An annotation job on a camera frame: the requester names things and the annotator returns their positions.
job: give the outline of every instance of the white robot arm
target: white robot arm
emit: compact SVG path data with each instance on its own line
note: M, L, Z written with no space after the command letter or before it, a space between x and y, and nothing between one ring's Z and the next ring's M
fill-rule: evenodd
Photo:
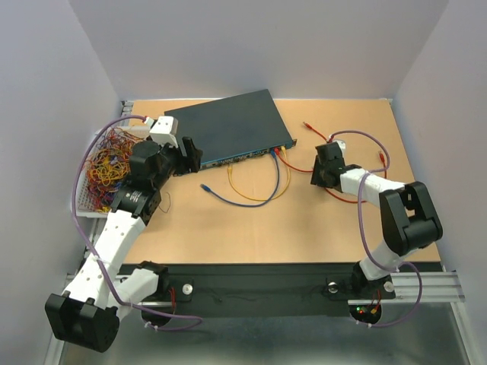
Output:
M354 268L352 286L360 292L388 276L417 249L439 240L443 228L423 183L395 182L360 166L345 165L344 152L342 141L318 146L311 184L358 196L360 183L368 175L361 197L380 209L384 239L371 252L373 260L367 256Z
M143 262L129 279L117 286L113 280L138 235L161 203L161 187L174 174L196 173L202 152L191 138L183 137L186 156L175 137L177 120L162 116L147 118L150 137L134 145L130 173L116 193L107 223L96 249L88 256L62 295L51 294L45 310L53 334L60 340L105 351L115 339L119 322L132 306L156 290L163 290L165 267ZM106 280L100 262L110 278Z

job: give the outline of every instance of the wooden tabletop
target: wooden tabletop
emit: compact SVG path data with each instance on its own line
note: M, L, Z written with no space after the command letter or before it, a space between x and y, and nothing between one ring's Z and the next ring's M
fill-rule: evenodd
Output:
M133 113L163 115L165 110L207 100L140 100ZM291 164L310 170L315 146L323 140L303 126L310 123L324 135L343 129L371 133L391 156L388 178L409 183L413 175L387 100L276 100L279 112L298 144L288 151ZM379 148L359 135L343 135L346 163L365 169L381 166ZM286 169L282 163L281 186ZM269 197L275 187L273 159L266 155L233 166L235 185L257 198ZM232 190L227 167L169 179L162 189L167 214L157 210L147 229L137 239L126 263L151 260L160 263L271 263L356 262L365 253L358 232L357 205L338 201L310 184L309 173L291 171L291 183L283 196L260 208L239 208L217 200L200 188L210 186L235 202L252 204ZM380 212L364 204L368 242L374 248L382 238ZM439 261L436 245L419 250L413 261Z

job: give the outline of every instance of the tangled wires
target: tangled wires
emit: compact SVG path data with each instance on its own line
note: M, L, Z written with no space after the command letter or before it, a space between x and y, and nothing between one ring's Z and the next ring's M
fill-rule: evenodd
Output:
M109 130L86 160L88 195L94 210L108 212L122 179L129 172L132 147L140 138L120 128Z

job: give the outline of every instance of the wire basket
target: wire basket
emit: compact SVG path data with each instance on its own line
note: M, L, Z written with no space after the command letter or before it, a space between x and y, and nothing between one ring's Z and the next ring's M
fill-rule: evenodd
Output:
M139 138L147 138L149 136L150 128L148 126L117 126L115 127L115 132L117 131L124 131L128 132L131 135ZM90 155L97 153L98 148L93 147L90 152ZM87 217L87 218L105 218L107 217L108 213L103 213L99 211L95 211L94 209L94 202L92 197L90 197L88 193L88 180L86 178L86 168L83 169L81 176L78 181L78 190L76 192L76 215L78 217Z

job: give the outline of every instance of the white wall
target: white wall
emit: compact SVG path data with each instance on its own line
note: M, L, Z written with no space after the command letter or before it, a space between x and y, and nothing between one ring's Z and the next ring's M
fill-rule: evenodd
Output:
M44 313L83 244L69 218L75 167L118 97L66 0L0 11L0 363L43 363Z
M392 97L447 0L70 0L123 99Z
M393 102L416 178L444 226L441 258L458 270L487 359L487 2L450 0Z

